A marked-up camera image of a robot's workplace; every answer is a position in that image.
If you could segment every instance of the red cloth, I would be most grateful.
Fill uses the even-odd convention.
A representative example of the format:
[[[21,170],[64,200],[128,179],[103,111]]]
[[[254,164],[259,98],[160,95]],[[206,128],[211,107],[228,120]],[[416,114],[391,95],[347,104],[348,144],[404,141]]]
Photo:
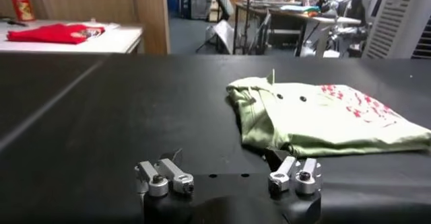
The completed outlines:
[[[54,24],[41,26],[33,30],[7,33],[7,39],[15,42],[55,42],[60,44],[80,44],[90,36],[100,35],[104,32],[103,27],[93,28],[85,25]]]

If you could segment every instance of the black table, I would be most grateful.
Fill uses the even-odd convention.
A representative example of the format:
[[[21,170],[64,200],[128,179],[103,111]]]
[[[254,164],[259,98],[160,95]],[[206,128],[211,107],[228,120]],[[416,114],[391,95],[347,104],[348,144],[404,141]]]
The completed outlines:
[[[192,174],[268,172],[241,147],[225,86],[272,68],[277,82],[348,84],[431,128],[429,61],[0,54],[0,143],[12,137],[0,222],[139,222],[133,165],[177,148]],[[431,219],[427,153],[319,161],[322,223]]]

